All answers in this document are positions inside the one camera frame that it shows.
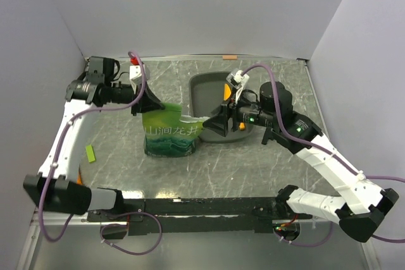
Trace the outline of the yellow plastic scoop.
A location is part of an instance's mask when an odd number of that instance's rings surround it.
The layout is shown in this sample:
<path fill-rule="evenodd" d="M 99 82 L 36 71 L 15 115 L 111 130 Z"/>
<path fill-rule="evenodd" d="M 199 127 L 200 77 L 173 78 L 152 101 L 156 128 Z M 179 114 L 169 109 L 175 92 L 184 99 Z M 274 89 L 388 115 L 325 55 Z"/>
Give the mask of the yellow plastic scoop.
<path fill-rule="evenodd" d="M 224 91 L 223 91 L 223 100 L 227 100 L 231 96 L 232 90 L 230 86 L 225 83 L 224 84 Z M 239 123 L 239 130 L 244 131 L 246 129 L 246 126 L 244 123 Z"/>

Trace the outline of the green litter bag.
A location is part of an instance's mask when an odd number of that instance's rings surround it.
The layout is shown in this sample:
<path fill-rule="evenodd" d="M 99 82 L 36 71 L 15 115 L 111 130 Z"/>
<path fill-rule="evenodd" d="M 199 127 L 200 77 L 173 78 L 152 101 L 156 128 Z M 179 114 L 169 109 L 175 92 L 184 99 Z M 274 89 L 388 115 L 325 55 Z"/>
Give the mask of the green litter bag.
<path fill-rule="evenodd" d="M 204 130 L 207 116 L 182 114 L 180 104 L 165 103 L 165 108 L 142 115 L 144 152 L 151 157 L 185 157 L 196 151 L 196 140 Z"/>

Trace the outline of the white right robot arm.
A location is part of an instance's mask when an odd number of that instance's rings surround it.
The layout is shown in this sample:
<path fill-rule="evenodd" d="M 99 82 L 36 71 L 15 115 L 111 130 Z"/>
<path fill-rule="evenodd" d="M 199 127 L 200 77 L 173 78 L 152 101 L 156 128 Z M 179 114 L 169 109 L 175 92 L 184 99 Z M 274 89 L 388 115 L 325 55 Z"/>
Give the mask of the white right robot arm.
<path fill-rule="evenodd" d="M 225 137 L 239 129 L 241 123 L 265 128 L 262 143 L 273 140 L 291 154 L 305 161 L 338 193 L 320 195 L 294 185 L 281 189 L 276 197 L 276 210 L 283 218 L 308 214 L 337 223 L 346 235 L 365 243 L 399 199 L 391 189 L 376 185 L 349 164 L 332 145 L 322 130 L 307 116 L 292 108 L 292 94 L 277 82 L 277 95 L 271 82 L 260 86 L 255 101 L 245 89 L 237 95 L 232 89 L 222 103 L 203 123 L 208 130 Z"/>

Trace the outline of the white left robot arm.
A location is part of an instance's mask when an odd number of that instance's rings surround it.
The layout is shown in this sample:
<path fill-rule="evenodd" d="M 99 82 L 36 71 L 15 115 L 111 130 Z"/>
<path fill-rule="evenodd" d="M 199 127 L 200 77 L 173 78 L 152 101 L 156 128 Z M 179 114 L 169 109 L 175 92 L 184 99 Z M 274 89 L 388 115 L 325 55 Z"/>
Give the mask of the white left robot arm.
<path fill-rule="evenodd" d="M 132 115 L 164 109 L 147 84 L 149 72 L 138 55 L 130 53 L 130 82 L 118 83 L 120 64 L 92 56 L 88 69 L 69 84 L 63 119 L 53 146 L 36 175 L 27 175 L 23 188 L 40 211 L 83 215 L 102 210 L 116 221 L 125 213 L 122 191 L 90 188 L 78 183 L 79 165 L 97 115 L 130 109 Z"/>

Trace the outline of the grey litter tray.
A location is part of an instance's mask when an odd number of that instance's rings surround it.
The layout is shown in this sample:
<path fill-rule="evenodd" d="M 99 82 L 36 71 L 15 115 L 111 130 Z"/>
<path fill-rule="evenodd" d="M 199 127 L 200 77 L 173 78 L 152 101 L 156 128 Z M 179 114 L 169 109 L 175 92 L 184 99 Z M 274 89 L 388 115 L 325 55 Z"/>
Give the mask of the grey litter tray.
<path fill-rule="evenodd" d="M 189 80 L 190 115 L 193 117 L 209 116 L 223 100 L 226 77 L 229 71 L 215 71 L 194 75 Z M 199 138 L 207 144 L 226 144 L 244 140 L 252 135 L 252 125 L 245 130 L 232 132 L 226 137 L 204 129 Z"/>

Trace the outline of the orange tape piece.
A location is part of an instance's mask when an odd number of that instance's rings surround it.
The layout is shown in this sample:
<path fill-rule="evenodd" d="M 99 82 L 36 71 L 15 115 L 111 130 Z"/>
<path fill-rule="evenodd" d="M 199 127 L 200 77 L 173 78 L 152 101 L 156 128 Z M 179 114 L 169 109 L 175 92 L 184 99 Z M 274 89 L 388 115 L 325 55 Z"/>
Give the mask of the orange tape piece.
<path fill-rule="evenodd" d="M 237 60 L 237 56 L 236 55 L 224 55 L 222 56 L 223 60 Z"/>

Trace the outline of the green plastic block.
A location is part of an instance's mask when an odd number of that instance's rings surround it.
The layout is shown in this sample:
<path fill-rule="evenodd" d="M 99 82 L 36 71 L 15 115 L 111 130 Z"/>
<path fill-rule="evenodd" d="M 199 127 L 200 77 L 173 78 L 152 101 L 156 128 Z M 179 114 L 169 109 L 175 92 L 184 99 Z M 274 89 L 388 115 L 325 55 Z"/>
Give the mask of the green plastic block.
<path fill-rule="evenodd" d="M 86 152 L 87 160 L 89 163 L 93 163 L 96 161 L 96 155 L 95 155 L 93 146 L 86 145 L 85 152 Z"/>

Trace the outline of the orange toy carrot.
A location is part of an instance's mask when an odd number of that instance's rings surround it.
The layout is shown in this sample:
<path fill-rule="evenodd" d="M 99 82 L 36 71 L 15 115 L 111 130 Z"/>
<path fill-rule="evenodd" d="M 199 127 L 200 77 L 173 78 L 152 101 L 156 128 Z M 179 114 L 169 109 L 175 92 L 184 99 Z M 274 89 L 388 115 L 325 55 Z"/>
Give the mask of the orange toy carrot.
<path fill-rule="evenodd" d="M 77 178 L 77 183 L 79 185 L 84 185 L 83 180 L 82 180 L 82 174 L 81 174 L 81 169 L 78 169 L 78 178 Z"/>

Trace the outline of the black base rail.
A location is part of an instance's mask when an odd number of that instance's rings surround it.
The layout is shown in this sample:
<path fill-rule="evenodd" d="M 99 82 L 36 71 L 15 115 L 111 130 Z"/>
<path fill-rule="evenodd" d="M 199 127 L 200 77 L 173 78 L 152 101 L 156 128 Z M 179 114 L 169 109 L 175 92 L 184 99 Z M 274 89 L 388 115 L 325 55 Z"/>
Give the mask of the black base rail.
<path fill-rule="evenodd" d="M 272 233 L 276 223 L 311 219 L 295 213 L 274 197 L 125 199 L 121 211 L 90 211 L 90 223 L 118 223 L 130 236 L 158 233 L 253 231 Z"/>

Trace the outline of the aluminium frame rail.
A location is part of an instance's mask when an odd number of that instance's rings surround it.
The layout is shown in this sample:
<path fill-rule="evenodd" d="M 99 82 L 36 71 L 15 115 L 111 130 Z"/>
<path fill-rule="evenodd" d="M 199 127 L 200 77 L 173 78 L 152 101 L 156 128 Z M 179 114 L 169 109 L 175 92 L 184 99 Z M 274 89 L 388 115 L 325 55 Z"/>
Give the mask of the aluminium frame rail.
<path fill-rule="evenodd" d="M 45 212 L 43 214 L 43 222 L 45 226 L 63 226 L 66 223 L 68 217 L 68 214 Z M 87 214 L 73 215 L 73 217 L 69 221 L 69 224 L 72 225 L 84 225 L 88 223 L 89 222 L 87 220 Z M 39 215 L 37 213 L 34 213 L 34 215 L 32 216 L 30 224 L 35 226 L 39 225 Z"/>

